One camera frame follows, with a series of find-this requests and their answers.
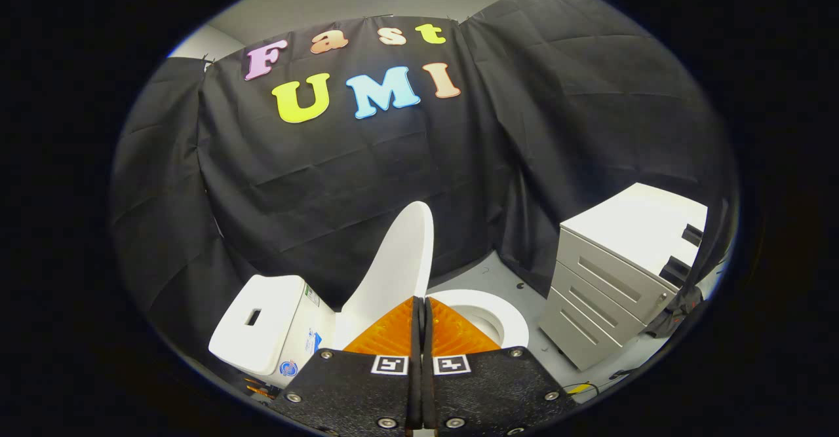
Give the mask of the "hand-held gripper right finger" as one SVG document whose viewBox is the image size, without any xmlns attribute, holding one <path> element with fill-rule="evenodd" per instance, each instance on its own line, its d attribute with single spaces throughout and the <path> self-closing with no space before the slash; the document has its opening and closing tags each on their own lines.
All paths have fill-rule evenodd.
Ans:
<svg viewBox="0 0 839 437">
<path fill-rule="evenodd" d="M 501 348 L 425 301 L 423 425 L 437 435 L 530 435 L 578 407 L 526 347 Z"/>
</svg>

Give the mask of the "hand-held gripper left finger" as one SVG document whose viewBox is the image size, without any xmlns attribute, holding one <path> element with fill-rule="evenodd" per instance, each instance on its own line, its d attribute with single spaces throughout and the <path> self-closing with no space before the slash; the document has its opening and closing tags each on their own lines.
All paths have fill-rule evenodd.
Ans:
<svg viewBox="0 0 839 437">
<path fill-rule="evenodd" d="M 422 428 L 421 329 L 423 300 L 410 297 L 385 315 L 386 333 L 364 354 L 323 348 L 272 401 L 273 411 L 329 435 L 411 435 Z"/>
</svg>

